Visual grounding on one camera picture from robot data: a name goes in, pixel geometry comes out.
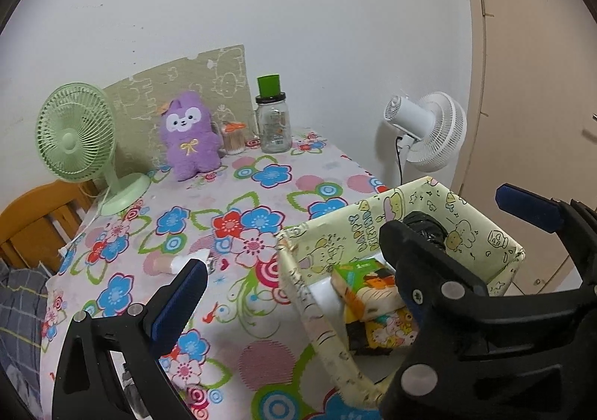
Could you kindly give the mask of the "green orange tissue pack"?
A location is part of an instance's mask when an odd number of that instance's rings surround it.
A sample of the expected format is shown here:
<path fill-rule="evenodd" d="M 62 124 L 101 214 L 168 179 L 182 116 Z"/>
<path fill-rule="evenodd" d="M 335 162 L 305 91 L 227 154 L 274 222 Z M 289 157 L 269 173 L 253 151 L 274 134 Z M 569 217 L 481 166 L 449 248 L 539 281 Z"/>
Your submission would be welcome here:
<path fill-rule="evenodd" d="M 334 266 L 331 284 L 354 317 L 369 321 L 405 306 L 395 275 L 374 258 Z"/>

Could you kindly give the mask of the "black plastic bag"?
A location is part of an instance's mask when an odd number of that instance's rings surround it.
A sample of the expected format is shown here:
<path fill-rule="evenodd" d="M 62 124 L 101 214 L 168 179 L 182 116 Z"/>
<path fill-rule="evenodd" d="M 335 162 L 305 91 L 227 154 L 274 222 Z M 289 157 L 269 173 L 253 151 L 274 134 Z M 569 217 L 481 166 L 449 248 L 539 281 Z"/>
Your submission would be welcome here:
<path fill-rule="evenodd" d="M 403 223 L 429 243 L 441 250 L 445 250 L 447 232 L 445 227 L 432 216 L 420 211 L 414 211 L 404 218 Z"/>

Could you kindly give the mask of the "yellow cartoon tissue pack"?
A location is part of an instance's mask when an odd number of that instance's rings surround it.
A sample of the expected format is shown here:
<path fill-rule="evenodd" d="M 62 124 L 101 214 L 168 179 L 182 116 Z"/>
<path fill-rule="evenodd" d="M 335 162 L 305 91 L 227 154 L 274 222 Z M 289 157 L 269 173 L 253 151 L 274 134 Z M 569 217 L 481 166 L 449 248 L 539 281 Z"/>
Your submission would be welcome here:
<path fill-rule="evenodd" d="M 411 346 L 419 332 L 407 308 L 368 321 L 359 321 L 348 307 L 344 309 L 348 348 L 355 354 L 389 354 Z"/>

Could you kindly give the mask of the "white cloth pack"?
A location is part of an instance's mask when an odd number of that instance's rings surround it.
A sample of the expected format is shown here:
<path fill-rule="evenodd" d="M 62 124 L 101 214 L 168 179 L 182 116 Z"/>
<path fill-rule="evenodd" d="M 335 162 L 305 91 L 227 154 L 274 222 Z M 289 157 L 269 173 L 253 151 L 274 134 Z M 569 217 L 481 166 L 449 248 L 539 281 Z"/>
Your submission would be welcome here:
<path fill-rule="evenodd" d="M 348 335 L 344 322 L 345 303 L 336 293 L 331 283 L 331 277 L 318 280 L 310 286 L 310 290 L 324 315 L 329 320 L 345 346 L 348 345 Z"/>

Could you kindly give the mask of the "floral tablecloth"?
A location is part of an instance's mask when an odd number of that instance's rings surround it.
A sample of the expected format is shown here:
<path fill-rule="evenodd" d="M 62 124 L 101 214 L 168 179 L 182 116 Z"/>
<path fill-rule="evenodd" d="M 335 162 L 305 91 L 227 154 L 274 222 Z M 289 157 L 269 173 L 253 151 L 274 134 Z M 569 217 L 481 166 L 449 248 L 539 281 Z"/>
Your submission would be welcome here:
<path fill-rule="evenodd" d="M 51 418 L 54 383 L 70 323 L 142 310 L 188 264 L 177 304 L 192 315 L 160 366 L 195 419 L 372 419 L 332 385 L 278 271 L 279 232 L 383 193 L 388 183 L 313 131 L 289 152 L 251 142 L 213 172 L 181 183 L 170 167 L 147 193 L 87 230 L 49 282 L 41 326 L 40 401 Z"/>

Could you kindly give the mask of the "yellow cartoon storage box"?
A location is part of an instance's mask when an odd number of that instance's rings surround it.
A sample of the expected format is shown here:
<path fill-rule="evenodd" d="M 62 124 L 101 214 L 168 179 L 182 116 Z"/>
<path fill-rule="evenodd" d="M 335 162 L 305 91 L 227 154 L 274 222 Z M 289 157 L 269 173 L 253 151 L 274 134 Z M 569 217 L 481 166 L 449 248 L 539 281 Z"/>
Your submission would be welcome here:
<path fill-rule="evenodd" d="M 381 226 L 411 212 L 427 213 L 444 227 L 447 254 L 479 276 L 492 297 L 506 293 L 525 258 L 519 243 L 431 176 L 279 232 L 279 283 L 326 373 L 354 408 L 378 407 L 388 384 L 374 383 L 360 371 L 310 287 L 329 277 L 337 264 L 374 256 Z"/>

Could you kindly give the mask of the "white standing fan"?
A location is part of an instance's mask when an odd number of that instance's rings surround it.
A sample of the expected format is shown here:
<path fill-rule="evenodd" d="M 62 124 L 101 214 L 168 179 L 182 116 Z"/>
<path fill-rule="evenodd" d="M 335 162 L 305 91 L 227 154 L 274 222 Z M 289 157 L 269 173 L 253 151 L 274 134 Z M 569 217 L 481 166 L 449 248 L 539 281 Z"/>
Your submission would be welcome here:
<path fill-rule="evenodd" d="M 407 163 L 429 173 L 455 161 L 468 130 L 465 109 L 442 91 L 416 100 L 393 96 L 385 106 L 384 120 L 398 130 L 395 152 L 401 184 Z"/>

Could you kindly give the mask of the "grey plaid pillow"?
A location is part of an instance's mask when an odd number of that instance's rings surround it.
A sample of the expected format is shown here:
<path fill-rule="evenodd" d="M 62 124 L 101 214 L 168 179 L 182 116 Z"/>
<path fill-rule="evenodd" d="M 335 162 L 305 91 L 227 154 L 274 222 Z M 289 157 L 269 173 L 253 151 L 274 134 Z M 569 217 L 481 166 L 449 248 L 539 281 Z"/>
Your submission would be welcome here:
<path fill-rule="evenodd" d="M 42 267 L 13 268 L 1 260 L 1 366 L 30 404 L 40 402 L 41 325 L 49 278 Z"/>

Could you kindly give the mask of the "purple plush toy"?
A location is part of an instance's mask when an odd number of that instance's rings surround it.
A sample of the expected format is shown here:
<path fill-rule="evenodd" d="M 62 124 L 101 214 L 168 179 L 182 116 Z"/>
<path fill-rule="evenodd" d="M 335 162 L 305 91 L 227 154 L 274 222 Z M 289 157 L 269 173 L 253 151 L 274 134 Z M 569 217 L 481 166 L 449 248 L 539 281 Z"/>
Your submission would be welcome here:
<path fill-rule="evenodd" d="M 182 92 L 168 103 L 161 113 L 160 137 L 178 181 L 221 166 L 222 137 L 213 130 L 212 114 L 194 90 Z"/>

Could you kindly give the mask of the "toothpick jar orange lid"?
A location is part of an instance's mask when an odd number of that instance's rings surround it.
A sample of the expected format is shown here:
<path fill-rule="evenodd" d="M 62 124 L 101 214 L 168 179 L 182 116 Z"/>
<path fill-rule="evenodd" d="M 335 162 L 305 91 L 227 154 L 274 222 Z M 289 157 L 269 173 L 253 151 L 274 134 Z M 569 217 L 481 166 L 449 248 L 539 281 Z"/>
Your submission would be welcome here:
<path fill-rule="evenodd" d="M 246 125 L 240 122 L 225 122 L 221 127 L 224 149 L 228 155 L 240 154 L 245 150 L 244 130 Z"/>

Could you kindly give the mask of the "green desk fan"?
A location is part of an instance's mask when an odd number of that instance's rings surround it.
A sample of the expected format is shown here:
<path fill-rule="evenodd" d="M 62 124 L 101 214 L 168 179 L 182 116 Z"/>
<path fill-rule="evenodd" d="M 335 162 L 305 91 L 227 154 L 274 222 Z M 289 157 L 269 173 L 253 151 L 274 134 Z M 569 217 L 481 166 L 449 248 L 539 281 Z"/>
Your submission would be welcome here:
<path fill-rule="evenodd" d="M 104 91 L 94 85 L 72 82 L 55 89 L 38 113 L 34 137 L 40 160 L 59 179 L 105 181 L 107 191 L 98 206 L 102 216 L 124 211 L 150 187 L 144 173 L 116 173 L 114 113 Z"/>

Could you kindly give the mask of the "glass jar green lid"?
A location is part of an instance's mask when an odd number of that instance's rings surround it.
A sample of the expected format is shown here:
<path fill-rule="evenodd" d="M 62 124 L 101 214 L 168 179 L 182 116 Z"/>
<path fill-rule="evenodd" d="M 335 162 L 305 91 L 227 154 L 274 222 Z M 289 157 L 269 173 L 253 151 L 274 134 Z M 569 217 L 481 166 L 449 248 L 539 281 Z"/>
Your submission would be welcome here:
<path fill-rule="evenodd" d="M 286 95 L 281 89 L 278 74 L 257 78 L 259 95 L 256 96 L 256 120 L 261 149 L 264 153 L 283 153 L 293 144 L 290 130 L 290 112 Z"/>

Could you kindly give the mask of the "green patterned mat board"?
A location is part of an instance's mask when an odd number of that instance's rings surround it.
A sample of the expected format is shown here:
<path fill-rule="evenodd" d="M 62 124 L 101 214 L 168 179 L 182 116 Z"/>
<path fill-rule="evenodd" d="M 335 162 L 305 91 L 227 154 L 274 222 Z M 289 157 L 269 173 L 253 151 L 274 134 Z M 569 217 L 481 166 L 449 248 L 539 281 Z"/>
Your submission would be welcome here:
<path fill-rule="evenodd" d="M 147 172 L 166 163 L 161 112 L 189 90 L 201 96 L 217 124 L 239 122 L 247 126 L 245 136 L 257 134 L 244 46 L 172 60 L 104 89 L 114 114 L 118 175 Z"/>

